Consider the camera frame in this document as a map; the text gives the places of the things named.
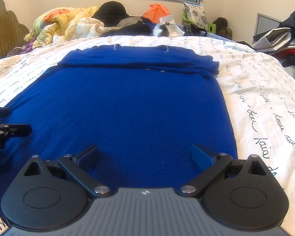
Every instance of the green plastic chair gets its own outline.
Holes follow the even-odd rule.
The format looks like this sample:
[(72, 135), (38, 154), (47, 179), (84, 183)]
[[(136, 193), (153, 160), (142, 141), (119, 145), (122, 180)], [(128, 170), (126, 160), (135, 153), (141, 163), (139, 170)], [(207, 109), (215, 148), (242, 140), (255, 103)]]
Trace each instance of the green plastic chair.
[[(187, 13), (185, 11), (183, 12), (183, 20), (186, 21), (187, 23), (193, 23), (194, 24), (193, 20), (187, 19)], [(216, 25), (215, 24), (208, 23), (208, 33), (211, 33), (211, 34), (216, 33)]]

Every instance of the white bedsheet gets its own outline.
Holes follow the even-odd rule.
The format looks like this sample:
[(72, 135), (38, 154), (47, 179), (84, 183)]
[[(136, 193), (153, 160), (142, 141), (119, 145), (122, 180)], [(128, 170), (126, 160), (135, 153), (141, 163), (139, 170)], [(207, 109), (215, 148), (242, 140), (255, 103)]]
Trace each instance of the white bedsheet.
[(178, 46), (219, 61), (217, 80), (234, 129), (239, 159), (258, 154), (289, 198), (282, 227), (295, 236), (295, 80), (280, 63), (249, 47), (206, 37), (90, 37), (54, 44), (0, 60), (0, 107), (69, 51), (93, 46)]

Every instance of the upholstered headboard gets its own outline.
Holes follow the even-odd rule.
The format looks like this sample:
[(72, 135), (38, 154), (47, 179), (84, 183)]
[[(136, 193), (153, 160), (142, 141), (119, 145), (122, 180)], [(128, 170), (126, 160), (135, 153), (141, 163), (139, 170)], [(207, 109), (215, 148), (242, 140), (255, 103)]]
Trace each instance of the upholstered headboard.
[(23, 46), (23, 38), (29, 33), (26, 26), (20, 24), (13, 11), (7, 11), (0, 0), (0, 58), (15, 47)]

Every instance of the purple cloth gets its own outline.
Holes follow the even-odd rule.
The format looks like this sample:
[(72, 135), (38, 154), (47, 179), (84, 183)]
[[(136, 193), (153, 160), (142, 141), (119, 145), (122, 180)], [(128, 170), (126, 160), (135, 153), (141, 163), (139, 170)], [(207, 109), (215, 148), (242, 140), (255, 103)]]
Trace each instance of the purple cloth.
[(33, 43), (36, 41), (37, 37), (34, 37), (28, 44), (22, 47), (22, 52), (20, 54), (29, 53), (33, 50)]

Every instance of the logo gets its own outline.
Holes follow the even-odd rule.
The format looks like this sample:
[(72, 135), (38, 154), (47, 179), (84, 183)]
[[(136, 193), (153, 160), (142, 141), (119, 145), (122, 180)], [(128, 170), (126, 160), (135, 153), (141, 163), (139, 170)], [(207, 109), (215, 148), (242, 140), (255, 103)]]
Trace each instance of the logo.
[(144, 190), (144, 191), (142, 191), (141, 193), (142, 193), (143, 195), (147, 196), (147, 195), (149, 195), (151, 192), (148, 191), (148, 190)]

